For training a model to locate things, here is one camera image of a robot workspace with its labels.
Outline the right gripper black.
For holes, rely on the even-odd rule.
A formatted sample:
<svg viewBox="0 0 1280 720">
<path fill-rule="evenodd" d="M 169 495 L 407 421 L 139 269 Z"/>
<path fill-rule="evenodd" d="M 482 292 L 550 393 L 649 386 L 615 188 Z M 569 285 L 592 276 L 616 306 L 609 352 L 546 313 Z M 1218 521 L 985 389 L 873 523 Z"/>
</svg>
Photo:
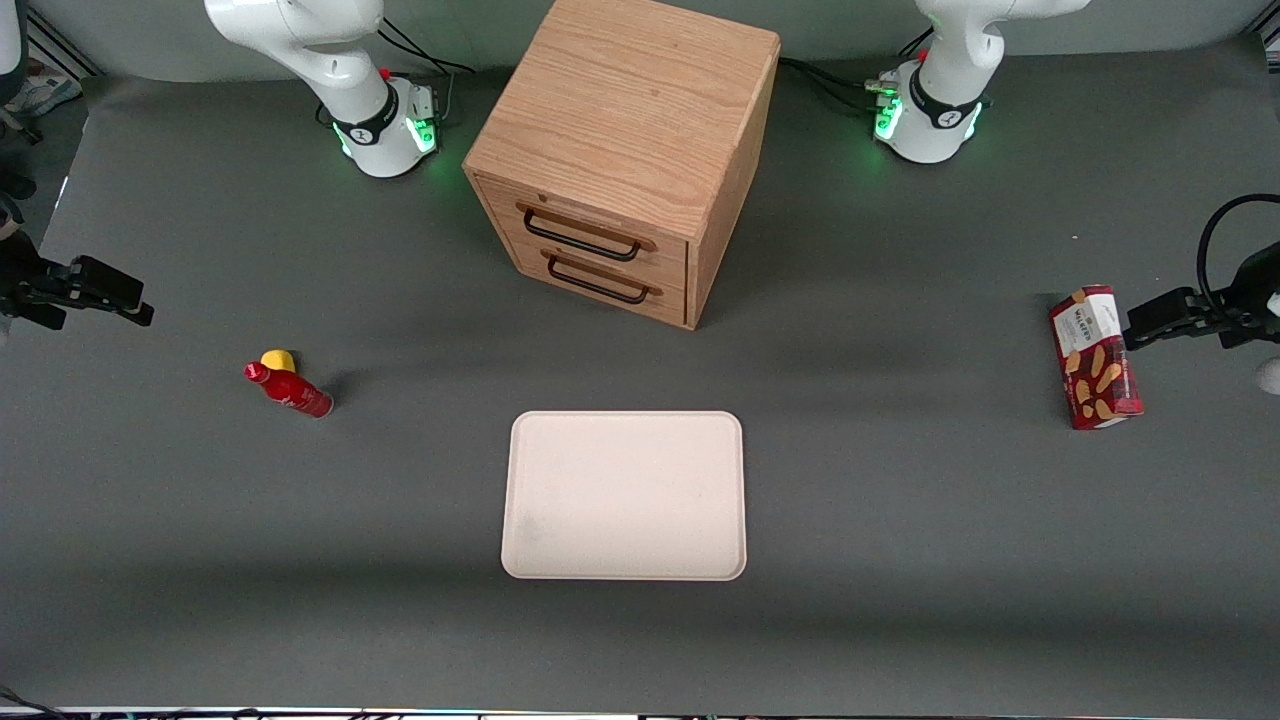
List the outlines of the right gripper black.
<svg viewBox="0 0 1280 720">
<path fill-rule="evenodd" d="M 72 284 L 95 299 L 69 299 Z M 142 281 L 96 258 L 77 256 L 72 265 L 50 261 L 26 232 L 1 241 L 1 313 L 6 319 L 60 331 L 67 319 L 64 309 L 78 309 L 150 327 L 155 310 L 142 302 L 143 288 Z"/>
</svg>

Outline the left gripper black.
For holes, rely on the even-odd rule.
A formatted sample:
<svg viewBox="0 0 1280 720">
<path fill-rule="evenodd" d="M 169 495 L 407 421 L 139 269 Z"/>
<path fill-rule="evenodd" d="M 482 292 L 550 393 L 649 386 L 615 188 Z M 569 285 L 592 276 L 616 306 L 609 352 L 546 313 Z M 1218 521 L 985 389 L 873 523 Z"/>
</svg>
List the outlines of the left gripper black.
<svg viewBox="0 0 1280 720">
<path fill-rule="evenodd" d="M 1249 255 L 1229 287 L 1208 293 L 1175 288 L 1128 311 L 1126 351 L 1156 342 L 1202 337 L 1222 332 L 1222 348 L 1260 341 L 1279 343 L 1279 243 Z"/>
</svg>

